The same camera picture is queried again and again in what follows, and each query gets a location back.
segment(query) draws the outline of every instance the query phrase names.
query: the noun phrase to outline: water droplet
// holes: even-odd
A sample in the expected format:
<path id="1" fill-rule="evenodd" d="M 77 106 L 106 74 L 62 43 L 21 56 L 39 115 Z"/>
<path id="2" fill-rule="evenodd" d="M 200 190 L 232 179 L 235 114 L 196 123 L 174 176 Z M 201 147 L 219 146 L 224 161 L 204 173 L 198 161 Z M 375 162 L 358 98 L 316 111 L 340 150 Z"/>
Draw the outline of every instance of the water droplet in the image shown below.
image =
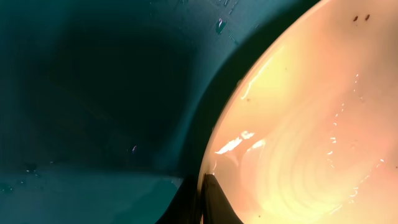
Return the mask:
<path id="1" fill-rule="evenodd" d="M 12 193 L 13 189 L 9 184 L 6 183 L 0 183 L 0 192 L 3 194 L 9 194 Z"/>
<path id="2" fill-rule="evenodd" d="M 17 185 L 25 186 L 26 185 L 26 180 L 18 180 Z"/>
<path id="3" fill-rule="evenodd" d="M 33 173 L 37 169 L 37 164 L 35 164 L 35 163 L 26 162 L 24 165 L 25 165 L 26 172 L 28 172 L 28 173 Z"/>

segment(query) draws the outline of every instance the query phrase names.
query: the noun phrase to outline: wet surface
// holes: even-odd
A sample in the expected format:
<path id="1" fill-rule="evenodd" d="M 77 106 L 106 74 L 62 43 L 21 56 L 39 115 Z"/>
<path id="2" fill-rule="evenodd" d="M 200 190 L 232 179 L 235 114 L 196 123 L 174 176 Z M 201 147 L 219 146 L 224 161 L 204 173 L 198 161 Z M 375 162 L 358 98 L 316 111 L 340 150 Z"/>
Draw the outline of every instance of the wet surface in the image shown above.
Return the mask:
<path id="1" fill-rule="evenodd" d="M 0 222 L 153 223 L 198 172 L 217 112 L 188 130 L 216 71 L 293 3 L 0 3 Z"/>

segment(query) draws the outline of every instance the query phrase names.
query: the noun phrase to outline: teal surface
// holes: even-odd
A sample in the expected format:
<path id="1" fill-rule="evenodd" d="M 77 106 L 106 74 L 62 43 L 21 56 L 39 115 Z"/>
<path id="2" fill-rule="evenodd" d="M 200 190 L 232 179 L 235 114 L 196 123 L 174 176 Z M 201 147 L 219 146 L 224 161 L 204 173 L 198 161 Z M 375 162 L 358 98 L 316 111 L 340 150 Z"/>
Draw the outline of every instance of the teal surface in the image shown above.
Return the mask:
<path id="1" fill-rule="evenodd" d="M 238 80 L 315 3 L 1 1 L 0 223 L 154 223 Z"/>

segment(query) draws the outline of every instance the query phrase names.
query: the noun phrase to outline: white bowl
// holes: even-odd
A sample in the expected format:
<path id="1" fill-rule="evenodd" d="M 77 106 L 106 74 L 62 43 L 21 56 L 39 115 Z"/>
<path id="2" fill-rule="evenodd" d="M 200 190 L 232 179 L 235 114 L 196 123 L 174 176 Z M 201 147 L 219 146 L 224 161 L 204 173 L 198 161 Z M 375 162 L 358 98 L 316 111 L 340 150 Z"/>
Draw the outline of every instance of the white bowl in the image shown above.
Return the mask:
<path id="1" fill-rule="evenodd" d="M 397 62 L 397 0 L 319 2 L 239 84 L 200 177 L 246 224 L 398 223 Z"/>

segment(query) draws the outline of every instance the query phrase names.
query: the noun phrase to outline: dark object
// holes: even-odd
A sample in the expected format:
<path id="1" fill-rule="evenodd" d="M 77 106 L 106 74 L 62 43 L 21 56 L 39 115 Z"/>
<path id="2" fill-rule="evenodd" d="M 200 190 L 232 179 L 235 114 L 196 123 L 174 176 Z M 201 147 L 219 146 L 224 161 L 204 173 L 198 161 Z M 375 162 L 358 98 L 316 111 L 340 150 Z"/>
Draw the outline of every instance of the dark object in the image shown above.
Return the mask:
<path id="1" fill-rule="evenodd" d="M 226 25 L 226 22 L 223 21 L 221 18 L 218 19 L 218 22 L 216 24 L 216 32 L 218 35 L 220 35 L 221 33 L 223 33 L 223 29 Z"/>
<path id="2" fill-rule="evenodd" d="M 206 224 L 243 224 L 229 204 L 216 177 L 206 174 L 200 197 L 194 177 L 188 177 L 175 194 L 169 207 L 156 224 L 199 224 L 203 214 Z"/>
<path id="3" fill-rule="evenodd" d="M 229 204 L 216 177 L 206 174 L 201 190 L 203 223 L 206 224 L 243 224 Z"/>

